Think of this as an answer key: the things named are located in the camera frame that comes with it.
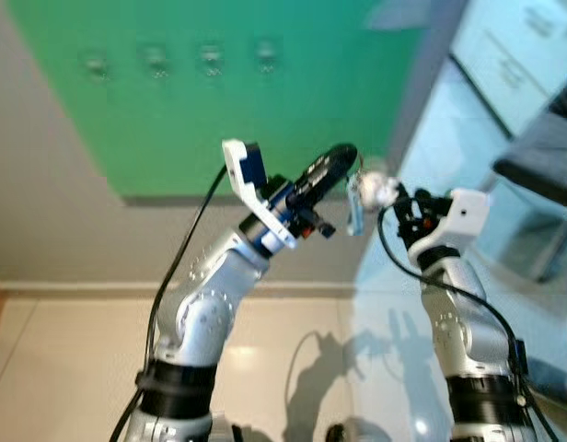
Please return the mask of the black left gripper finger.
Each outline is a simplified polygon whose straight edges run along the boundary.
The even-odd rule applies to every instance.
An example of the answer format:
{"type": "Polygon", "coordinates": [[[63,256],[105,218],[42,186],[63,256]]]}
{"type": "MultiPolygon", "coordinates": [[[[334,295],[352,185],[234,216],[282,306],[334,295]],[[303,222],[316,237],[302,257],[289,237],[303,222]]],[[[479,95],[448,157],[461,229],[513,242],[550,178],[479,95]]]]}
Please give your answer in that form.
{"type": "Polygon", "coordinates": [[[293,198],[325,198],[327,193],[345,180],[358,160],[358,148],[339,143],[314,159],[295,181],[293,198]]]}
{"type": "Polygon", "coordinates": [[[308,209],[316,206],[348,176],[356,160],[356,152],[326,152],[314,160],[299,176],[299,205],[308,209]]]}

